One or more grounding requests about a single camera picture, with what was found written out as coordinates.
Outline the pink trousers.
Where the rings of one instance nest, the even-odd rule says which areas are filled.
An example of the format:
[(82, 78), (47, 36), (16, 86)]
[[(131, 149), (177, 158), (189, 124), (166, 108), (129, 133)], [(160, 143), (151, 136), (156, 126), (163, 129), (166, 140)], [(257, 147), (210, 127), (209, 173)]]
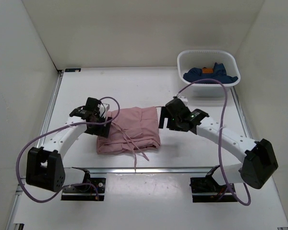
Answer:
[(158, 150), (161, 146), (157, 108), (132, 107), (108, 111), (111, 122), (107, 138), (97, 137), (96, 152), (99, 155), (132, 154), (134, 168), (137, 167), (137, 154), (147, 161), (148, 150)]

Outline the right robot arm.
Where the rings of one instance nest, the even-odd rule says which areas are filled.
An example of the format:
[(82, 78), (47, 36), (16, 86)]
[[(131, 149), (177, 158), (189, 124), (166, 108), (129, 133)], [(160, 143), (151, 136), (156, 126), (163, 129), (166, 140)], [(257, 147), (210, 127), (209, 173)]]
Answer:
[(218, 165), (206, 175), (206, 187), (213, 192), (225, 184), (245, 183), (261, 189), (278, 168), (270, 141), (242, 137), (229, 128), (222, 128), (208, 113), (195, 109), (190, 111), (186, 103), (175, 97), (161, 108), (159, 128), (192, 132), (225, 149), (238, 160), (238, 164)]

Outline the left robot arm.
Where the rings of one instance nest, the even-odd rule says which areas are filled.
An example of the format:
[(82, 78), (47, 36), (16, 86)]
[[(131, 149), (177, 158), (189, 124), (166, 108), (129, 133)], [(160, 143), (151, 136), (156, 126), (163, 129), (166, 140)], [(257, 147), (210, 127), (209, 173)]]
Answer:
[(73, 185), (81, 192), (89, 190), (91, 180), (88, 170), (66, 168), (63, 158), (69, 148), (83, 133), (108, 137), (111, 117), (109, 104), (96, 98), (87, 98), (86, 104), (72, 110), (63, 129), (41, 147), (32, 147), (27, 154), (26, 183), (52, 192)]

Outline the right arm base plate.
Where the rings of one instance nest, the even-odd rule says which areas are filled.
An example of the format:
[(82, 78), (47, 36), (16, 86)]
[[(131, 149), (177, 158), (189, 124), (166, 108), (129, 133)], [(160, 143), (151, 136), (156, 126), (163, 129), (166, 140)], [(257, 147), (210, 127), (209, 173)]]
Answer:
[(226, 185), (218, 185), (212, 178), (191, 177), (189, 186), (193, 203), (237, 202)]

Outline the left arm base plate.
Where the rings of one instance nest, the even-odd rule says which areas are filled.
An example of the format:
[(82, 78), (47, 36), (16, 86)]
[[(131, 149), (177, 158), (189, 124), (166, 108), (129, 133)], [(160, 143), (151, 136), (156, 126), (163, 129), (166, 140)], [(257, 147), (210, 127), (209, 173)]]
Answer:
[(98, 195), (92, 186), (84, 185), (77, 187), (64, 188), (61, 194), (62, 201), (104, 201), (106, 178), (95, 177), (86, 181), (97, 189)]

